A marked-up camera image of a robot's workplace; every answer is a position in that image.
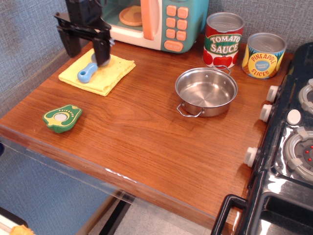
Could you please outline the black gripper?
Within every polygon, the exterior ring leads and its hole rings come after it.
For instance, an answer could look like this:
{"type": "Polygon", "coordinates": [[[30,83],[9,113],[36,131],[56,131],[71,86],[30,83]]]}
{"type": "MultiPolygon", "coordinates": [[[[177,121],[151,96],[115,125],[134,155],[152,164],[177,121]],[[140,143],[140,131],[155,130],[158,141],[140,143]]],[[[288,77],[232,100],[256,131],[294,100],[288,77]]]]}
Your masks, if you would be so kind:
{"type": "Polygon", "coordinates": [[[58,32],[69,57],[81,51],[80,38],[92,40],[94,59],[99,67],[111,59],[111,26],[102,19],[100,0],[67,0],[67,12],[57,12],[58,32]]]}

